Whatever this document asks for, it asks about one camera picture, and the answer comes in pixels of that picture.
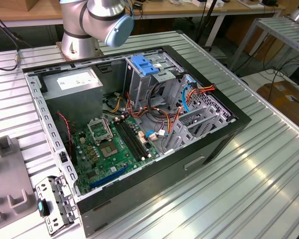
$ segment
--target gray plastic holder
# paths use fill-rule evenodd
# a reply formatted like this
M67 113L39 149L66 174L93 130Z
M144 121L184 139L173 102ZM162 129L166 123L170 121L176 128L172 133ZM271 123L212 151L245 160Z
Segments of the gray plastic holder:
M0 138L0 228L37 208L17 139Z

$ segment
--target blue latch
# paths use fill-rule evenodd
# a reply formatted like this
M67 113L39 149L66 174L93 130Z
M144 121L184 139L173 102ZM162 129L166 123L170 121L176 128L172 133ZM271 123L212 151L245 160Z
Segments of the blue latch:
M159 69L155 68L144 56L132 56L131 60L145 76L156 74L159 72Z

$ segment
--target cardboard box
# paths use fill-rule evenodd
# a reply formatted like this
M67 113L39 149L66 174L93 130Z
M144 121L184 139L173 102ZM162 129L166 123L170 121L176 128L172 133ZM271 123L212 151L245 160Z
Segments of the cardboard box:
M29 11L38 0L0 0L0 7Z
M268 99L271 83L257 90L264 99ZM275 82L269 100L277 110L299 126L299 90L288 81Z

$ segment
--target aluminum profile table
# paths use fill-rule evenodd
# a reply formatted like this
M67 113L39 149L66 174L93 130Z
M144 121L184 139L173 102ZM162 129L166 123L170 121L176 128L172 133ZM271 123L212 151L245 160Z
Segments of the aluminum profile table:
M132 36L105 54L171 45L252 119L204 168L109 224L91 238L296 238L299 235L299 128L186 35ZM14 51L0 53L12 66ZM55 46L21 51L21 67L62 62ZM0 136L17 137L32 185L58 175L20 69L0 71ZM0 229L0 239L48 238L34 212ZM78 222L55 238L83 238Z
M256 42L250 54L253 54L256 51L256 49L260 46L267 34L270 34L275 38L279 39L280 41L288 45L290 49L294 49L299 52L299 23L296 23L287 17L258 18L254 20L245 38L238 47L234 55L233 61L231 63L231 66L229 68L230 70L233 70L233 68L235 67L237 60L239 59L247 43L253 36L257 27L264 30L264 32L262 33L259 40ZM283 59L286 59L289 53L290 51L287 50L283 56Z

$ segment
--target ram slot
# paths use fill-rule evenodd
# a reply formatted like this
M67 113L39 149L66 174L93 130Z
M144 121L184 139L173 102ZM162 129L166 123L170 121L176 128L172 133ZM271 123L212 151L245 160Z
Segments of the ram slot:
M147 157L147 153L146 153L145 149L143 148L139 139L134 135L134 132L131 130L131 128L125 122L122 125L123 125L123 129L128 133L128 135L130 135L131 140L134 142L134 145L137 148L138 152L143 157Z
M125 122L116 122L114 125L134 158L137 161L141 161L143 157L145 158L147 153L130 127Z

